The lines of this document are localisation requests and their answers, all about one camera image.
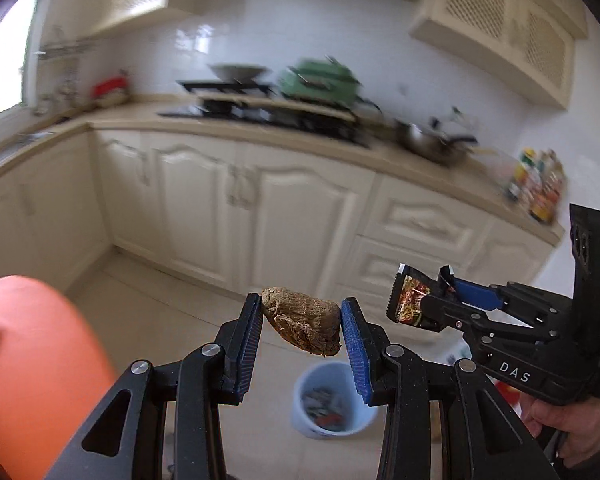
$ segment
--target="ginger root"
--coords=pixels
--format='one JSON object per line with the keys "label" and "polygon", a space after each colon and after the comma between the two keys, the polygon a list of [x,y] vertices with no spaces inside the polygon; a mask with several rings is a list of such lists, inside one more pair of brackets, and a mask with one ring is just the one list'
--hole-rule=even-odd
{"label": "ginger root", "polygon": [[282,338],[301,350],[322,356],[340,350],[340,308],[288,288],[262,291],[262,313]]}

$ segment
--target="saucepan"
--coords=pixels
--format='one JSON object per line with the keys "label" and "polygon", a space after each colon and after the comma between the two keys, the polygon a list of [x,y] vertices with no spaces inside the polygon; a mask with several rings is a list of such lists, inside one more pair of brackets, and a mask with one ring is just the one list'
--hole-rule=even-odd
{"label": "saucepan", "polygon": [[410,152],[445,166],[463,160],[469,145],[478,143],[471,135],[447,136],[440,132],[424,130],[413,123],[396,122],[396,134],[400,145]]}

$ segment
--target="green pot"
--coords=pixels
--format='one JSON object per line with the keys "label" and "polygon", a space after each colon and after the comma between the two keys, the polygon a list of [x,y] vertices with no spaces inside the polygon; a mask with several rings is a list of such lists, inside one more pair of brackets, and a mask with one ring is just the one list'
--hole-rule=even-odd
{"label": "green pot", "polygon": [[278,81],[285,97],[351,108],[358,97],[360,81],[333,57],[326,61],[303,59],[289,67]]}

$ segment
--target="orange surface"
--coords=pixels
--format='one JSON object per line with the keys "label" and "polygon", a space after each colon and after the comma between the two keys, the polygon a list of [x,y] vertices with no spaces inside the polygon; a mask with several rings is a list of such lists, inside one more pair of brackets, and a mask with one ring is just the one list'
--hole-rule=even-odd
{"label": "orange surface", "polygon": [[116,376],[90,327],[62,294],[0,279],[0,463],[40,480]]}

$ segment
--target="countertop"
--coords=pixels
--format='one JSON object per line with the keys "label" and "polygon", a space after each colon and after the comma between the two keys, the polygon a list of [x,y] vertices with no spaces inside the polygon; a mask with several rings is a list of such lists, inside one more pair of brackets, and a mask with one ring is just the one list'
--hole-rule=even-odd
{"label": "countertop", "polygon": [[223,120],[164,118],[156,114],[158,111],[175,108],[190,101],[189,98],[135,102],[107,110],[86,112],[65,123],[47,127],[45,131],[50,132],[48,136],[0,160],[0,175],[60,140],[89,129],[179,132],[254,142],[348,162],[456,198],[493,214],[552,246],[558,245],[564,235],[564,228],[560,224],[544,226],[520,209],[511,206],[496,186],[485,177],[480,164],[470,158],[453,168],[444,168],[393,143],[377,139],[372,139],[370,149],[366,149],[284,128]]}

